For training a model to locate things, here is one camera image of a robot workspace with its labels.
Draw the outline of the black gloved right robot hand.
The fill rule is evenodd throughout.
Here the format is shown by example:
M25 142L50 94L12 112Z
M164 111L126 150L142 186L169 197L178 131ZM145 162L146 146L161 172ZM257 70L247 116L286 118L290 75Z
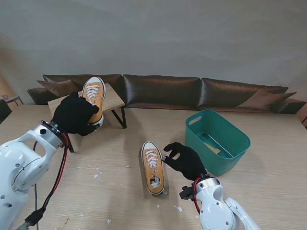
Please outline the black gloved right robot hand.
M200 177L210 177L197 152L192 148L173 142L165 146L164 151L170 153L163 156L162 161L175 171L181 172L186 179L195 181Z

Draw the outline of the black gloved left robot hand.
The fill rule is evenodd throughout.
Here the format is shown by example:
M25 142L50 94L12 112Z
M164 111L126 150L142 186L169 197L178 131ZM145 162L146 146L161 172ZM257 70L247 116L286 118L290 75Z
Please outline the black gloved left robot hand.
M96 126L90 125L89 121L98 111L96 105L92 105L77 92L73 92L56 108L51 123L57 125L57 129L61 132L86 136L97 129Z

